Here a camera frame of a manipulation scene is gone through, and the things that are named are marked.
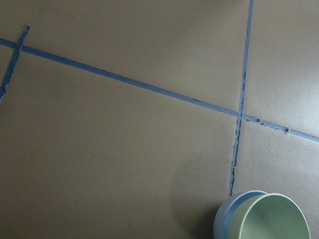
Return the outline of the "blue bowl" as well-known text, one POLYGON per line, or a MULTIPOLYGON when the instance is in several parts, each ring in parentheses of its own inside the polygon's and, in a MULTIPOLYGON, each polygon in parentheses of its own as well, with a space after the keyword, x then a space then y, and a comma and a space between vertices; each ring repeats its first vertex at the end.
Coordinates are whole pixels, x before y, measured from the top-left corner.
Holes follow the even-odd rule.
POLYGON ((267 194, 260 190, 250 190, 228 197, 218 208, 213 223, 213 238, 226 239, 231 218, 236 209, 245 201, 255 196, 267 194))

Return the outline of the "green bowl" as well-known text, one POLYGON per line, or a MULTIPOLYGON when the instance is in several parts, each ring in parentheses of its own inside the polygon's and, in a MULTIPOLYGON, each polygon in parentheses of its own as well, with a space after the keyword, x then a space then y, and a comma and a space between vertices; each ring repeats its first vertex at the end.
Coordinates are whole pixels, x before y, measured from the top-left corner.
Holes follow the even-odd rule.
POLYGON ((289 197, 269 193, 252 197, 234 212, 229 239, 310 239, 310 229, 300 208, 289 197))

